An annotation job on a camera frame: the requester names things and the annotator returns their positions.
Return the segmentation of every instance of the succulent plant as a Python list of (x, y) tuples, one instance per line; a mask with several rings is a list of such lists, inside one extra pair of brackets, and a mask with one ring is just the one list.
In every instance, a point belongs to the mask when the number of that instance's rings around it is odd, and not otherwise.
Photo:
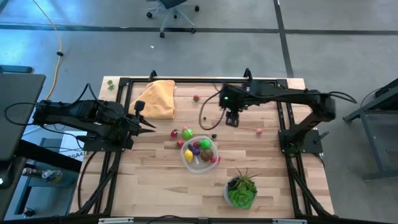
[(234, 207), (249, 209), (257, 193), (256, 184), (252, 181), (252, 178), (258, 174), (250, 175), (248, 169), (246, 169), (246, 173), (243, 175), (238, 168), (236, 169), (239, 175), (231, 181), (231, 185), (228, 187), (228, 195)]

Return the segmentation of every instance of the green toy ball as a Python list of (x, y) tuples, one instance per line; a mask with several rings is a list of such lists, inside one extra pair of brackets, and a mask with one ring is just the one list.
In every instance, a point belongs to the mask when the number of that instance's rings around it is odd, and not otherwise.
[(183, 133), (184, 139), (188, 140), (193, 137), (193, 132), (191, 129), (185, 129)]
[(202, 141), (200, 142), (200, 147), (201, 147), (203, 150), (210, 149), (210, 148), (211, 148), (211, 142), (210, 142), (208, 139), (202, 140)]

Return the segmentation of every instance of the office chair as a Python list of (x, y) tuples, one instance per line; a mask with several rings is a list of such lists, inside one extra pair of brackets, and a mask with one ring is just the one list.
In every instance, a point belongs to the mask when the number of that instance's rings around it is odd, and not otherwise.
[[(177, 8), (177, 6), (181, 5), (182, 3), (188, 1), (188, 0), (147, 0), (148, 2), (150, 1), (157, 1), (159, 5), (155, 8), (148, 9), (147, 17), (150, 19), (152, 18), (152, 12), (154, 14), (157, 14), (160, 11), (167, 11), (166, 18), (163, 21), (162, 27), (160, 27), (160, 37), (164, 38), (164, 28), (166, 26), (166, 23), (168, 19), (171, 17), (171, 15), (174, 15), (174, 19), (177, 18), (177, 14), (182, 16), (186, 21), (188, 21), (191, 25), (191, 33), (194, 34), (197, 30), (194, 28), (194, 23), (181, 11)], [(199, 11), (199, 6), (195, 6), (195, 12)]]

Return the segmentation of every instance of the wooden table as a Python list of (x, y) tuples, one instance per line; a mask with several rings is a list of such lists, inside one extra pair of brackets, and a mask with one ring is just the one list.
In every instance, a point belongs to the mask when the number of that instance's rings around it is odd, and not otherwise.
[[(99, 98), (115, 101), (117, 90), (108, 90), (107, 82), (115, 84), (120, 77), (104, 77)], [(304, 89), (301, 78), (287, 79), (289, 88)], [(146, 83), (133, 86), (133, 101), (144, 90)], [(114, 193), (112, 216), (158, 217), (178, 215), (181, 217), (213, 218), (292, 218), (294, 217), (285, 158), (280, 152), (277, 131), (279, 119), (275, 102), (251, 106), (240, 114), (238, 128), (221, 124), (211, 131), (198, 125), (201, 104), (216, 90), (210, 83), (177, 83), (174, 91), (175, 118), (173, 120), (149, 120), (156, 126), (155, 133), (133, 137), (132, 150), (122, 154), (118, 180)], [(198, 103), (192, 100), (199, 95)], [(295, 121), (299, 123), (311, 111), (304, 105), (292, 105)], [(203, 121), (211, 126), (221, 116), (218, 97), (205, 106)], [(213, 170), (204, 174), (189, 172), (182, 164), (177, 139), (170, 137), (173, 129), (188, 126), (195, 136), (217, 134), (216, 144), (221, 161)], [(257, 128), (263, 128), (261, 135)], [(81, 188), (84, 203), (97, 187), (104, 153), (97, 153), (88, 165)], [(303, 154), (307, 184), (323, 207), (333, 213), (325, 171), (319, 158)], [(236, 168), (249, 169), (259, 174), (254, 180), (257, 199), (250, 210), (230, 207), (223, 198), (223, 187), (237, 172)], [(105, 189), (103, 207), (108, 189)], [(298, 190), (300, 208), (304, 211), (301, 191)], [(77, 193), (73, 198), (71, 212), (77, 210)]]

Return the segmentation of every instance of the cloth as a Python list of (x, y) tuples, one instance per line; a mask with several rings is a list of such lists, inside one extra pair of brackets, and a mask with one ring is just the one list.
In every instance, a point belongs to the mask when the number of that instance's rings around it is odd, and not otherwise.
[(174, 81), (158, 80), (148, 84), (140, 96), (130, 104), (129, 114), (135, 114), (137, 100), (145, 102), (141, 115), (151, 119), (174, 119)]

